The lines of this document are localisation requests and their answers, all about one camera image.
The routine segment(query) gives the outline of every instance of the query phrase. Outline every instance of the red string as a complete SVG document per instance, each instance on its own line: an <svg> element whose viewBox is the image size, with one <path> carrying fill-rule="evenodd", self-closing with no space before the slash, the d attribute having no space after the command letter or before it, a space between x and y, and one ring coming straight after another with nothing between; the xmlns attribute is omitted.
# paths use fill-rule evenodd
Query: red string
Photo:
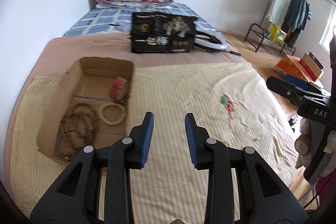
<svg viewBox="0 0 336 224"><path fill-rule="evenodd" d="M226 104L226 109L227 109L227 112L228 112L228 115L229 115L229 128L231 128L231 120L233 120L233 117L232 117L232 112L235 111L235 106L234 104L237 105L237 103L235 102L232 102L232 101L227 101L227 104Z"/></svg>

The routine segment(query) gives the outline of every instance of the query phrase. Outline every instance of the gold print on bag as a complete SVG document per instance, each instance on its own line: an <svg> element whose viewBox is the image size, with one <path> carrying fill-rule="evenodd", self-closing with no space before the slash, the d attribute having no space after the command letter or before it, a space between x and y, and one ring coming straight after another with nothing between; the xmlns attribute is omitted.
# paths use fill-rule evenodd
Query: gold print on bag
<svg viewBox="0 0 336 224"><path fill-rule="evenodd" d="M171 21L163 24L163 28L167 31L167 35L171 35L172 31L179 32L179 37L185 37L186 32L190 31L188 24L186 24L181 17L173 18Z"/></svg>
<svg viewBox="0 0 336 224"><path fill-rule="evenodd" d="M173 40L172 44L174 46L187 46L188 42L187 41L176 41L176 40Z"/></svg>
<svg viewBox="0 0 336 224"><path fill-rule="evenodd" d="M146 24L146 23L142 23L140 25L140 31L142 31L142 32L148 32L149 31L149 25Z"/></svg>
<svg viewBox="0 0 336 224"><path fill-rule="evenodd" d="M149 37L146 41L148 45L165 45L168 44L168 37L157 37L156 39Z"/></svg>

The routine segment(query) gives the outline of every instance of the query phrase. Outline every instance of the metal pivot screw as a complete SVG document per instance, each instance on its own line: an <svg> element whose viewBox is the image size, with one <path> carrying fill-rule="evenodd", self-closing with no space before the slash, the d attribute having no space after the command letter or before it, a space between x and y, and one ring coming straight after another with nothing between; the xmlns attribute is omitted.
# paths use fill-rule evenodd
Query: metal pivot screw
<svg viewBox="0 0 336 224"><path fill-rule="evenodd" d="M248 153L248 154L253 154L255 152L255 150L251 146L248 146L248 147L245 148L245 152Z"/></svg>
<svg viewBox="0 0 336 224"><path fill-rule="evenodd" d="M93 146L88 145L84 147L84 152L85 153L91 153L93 151Z"/></svg>
<svg viewBox="0 0 336 224"><path fill-rule="evenodd" d="M208 144L215 144L216 142L217 142L217 140L214 139L214 138L207 138L207 143Z"/></svg>
<svg viewBox="0 0 336 224"><path fill-rule="evenodd" d="M130 137L123 138L124 144L130 144L132 142L132 139Z"/></svg>

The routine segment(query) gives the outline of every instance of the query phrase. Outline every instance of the small green object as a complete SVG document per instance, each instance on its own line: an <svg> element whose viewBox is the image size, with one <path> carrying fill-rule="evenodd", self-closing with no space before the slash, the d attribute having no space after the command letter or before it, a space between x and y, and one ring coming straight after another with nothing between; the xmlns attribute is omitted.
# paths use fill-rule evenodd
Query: small green object
<svg viewBox="0 0 336 224"><path fill-rule="evenodd" d="M223 97L221 97L221 99L220 99L220 103L222 104L222 105L226 105L227 104L227 99L223 96Z"/></svg>

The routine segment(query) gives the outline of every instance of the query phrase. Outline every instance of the brown bead strand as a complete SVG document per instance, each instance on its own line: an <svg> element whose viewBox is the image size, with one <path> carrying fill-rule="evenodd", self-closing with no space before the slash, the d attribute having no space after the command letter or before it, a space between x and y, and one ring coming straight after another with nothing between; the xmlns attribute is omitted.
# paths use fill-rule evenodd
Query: brown bead strand
<svg viewBox="0 0 336 224"><path fill-rule="evenodd" d="M88 107L92 114L84 113L82 111L75 112L76 109L80 106ZM91 121L91 128L87 122L87 119ZM79 130L79 121L82 121L84 124L85 132L82 133ZM90 145L95 140L95 136L98 130L98 116L97 112L93 109L90 104L87 103L77 103L73 106L70 113L65 115L60 124L60 132L62 138L65 140L67 145L72 149L67 157L73 157L76 155L82 148L87 145ZM76 145L72 139L71 132L75 132L79 138L84 140L83 145Z"/></svg>

